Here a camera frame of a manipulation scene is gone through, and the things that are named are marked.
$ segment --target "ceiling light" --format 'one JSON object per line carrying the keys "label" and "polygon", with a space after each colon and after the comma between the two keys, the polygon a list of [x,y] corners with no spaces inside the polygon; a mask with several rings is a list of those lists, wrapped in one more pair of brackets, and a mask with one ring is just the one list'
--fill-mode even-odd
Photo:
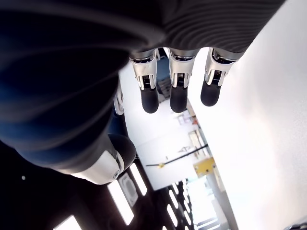
{"label": "ceiling light", "polygon": [[187,203],[190,203],[189,198],[187,196],[187,194],[183,193],[184,199],[187,201]]}
{"label": "ceiling light", "polygon": [[173,183],[172,185],[173,185],[173,188],[174,188],[175,193],[178,195],[178,194],[179,194],[179,191],[178,191],[178,188],[177,188],[176,184]]}
{"label": "ceiling light", "polygon": [[58,226],[56,226],[53,230],[81,230],[76,218],[71,215]]}
{"label": "ceiling light", "polygon": [[129,225],[133,219],[133,212],[125,198],[125,195],[123,191],[121,190],[119,183],[117,180],[110,183],[107,188],[109,189],[109,192],[111,193],[111,196],[121,214],[123,217],[126,225]]}
{"label": "ceiling light", "polygon": [[217,229],[217,228],[219,228],[221,225],[220,224],[218,224],[218,225],[215,225],[214,227],[212,227],[212,228],[210,228],[210,229],[208,229],[208,230],[214,230],[214,229]]}
{"label": "ceiling light", "polygon": [[184,200],[183,203],[184,203],[184,206],[186,207],[186,210],[188,211],[188,213],[190,213],[191,210],[190,210],[189,205],[187,204],[187,202]]}
{"label": "ceiling light", "polygon": [[169,190],[169,196],[171,197],[171,199],[172,199],[172,201],[174,203],[174,206],[177,209],[178,208],[178,202],[177,202],[177,200],[175,198],[175,195],[174,195],[174,193],[173,193],[173,191],[171,189]]}
{"label": "ceiling light", "polygon": [[211,221],[209,221],[209,222],[207,222],[205,224],[199,225],[197,228],[201,229],[201,228],[206,227],[206,226],[208,226],[210,224],[213,224],[214,222],[217,222],[217,219],[214,219],[214,220],[211,220]]}
{"label": "ceiling light", "polygon": [[167,212],[169,214],[169,216],[171,217],[173,223],[174,223],[174,226],[177,227],[178,225],[178,220],[176,219],[176,216],[172,210],[172,207],[170,205],[167,205]]}
{"label": "ceiling light", "polygon": [[147,193],[147,188],[146,188],[146,185],[140,175],[140,172],[138,170],[138,168],[136,167],[135,163],[133,163],[131,166],[130,166],[130,170],[134,176],[134,179],[136,181],[136,183],[138,184],[138,187],[142,193],[142,195],[146,195]]}
{"label": "ceiling light", "polygon": [[191,225],[192,222],[191,222],[191,219],[190,219],[190,217],[189,217],[187,211],[184,211],[184,215],[185,215],[185,217],[186,217],[186,219],[187,219],[188,224]]}

